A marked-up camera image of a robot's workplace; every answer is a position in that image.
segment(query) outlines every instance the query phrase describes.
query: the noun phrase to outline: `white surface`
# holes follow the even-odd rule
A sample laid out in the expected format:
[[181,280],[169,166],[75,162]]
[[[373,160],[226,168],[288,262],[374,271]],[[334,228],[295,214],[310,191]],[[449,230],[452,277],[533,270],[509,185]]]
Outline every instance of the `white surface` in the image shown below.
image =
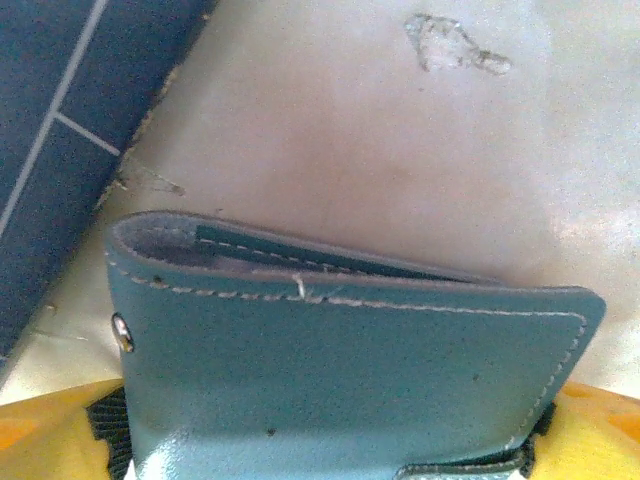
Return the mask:
[[[461,21],[503,76],[425,72],[403,24]],[[209,213],[608,304],[574,379],[640,397],[640,4],[222,1],[28,335],[0,402],[119,374],[100,235]]]

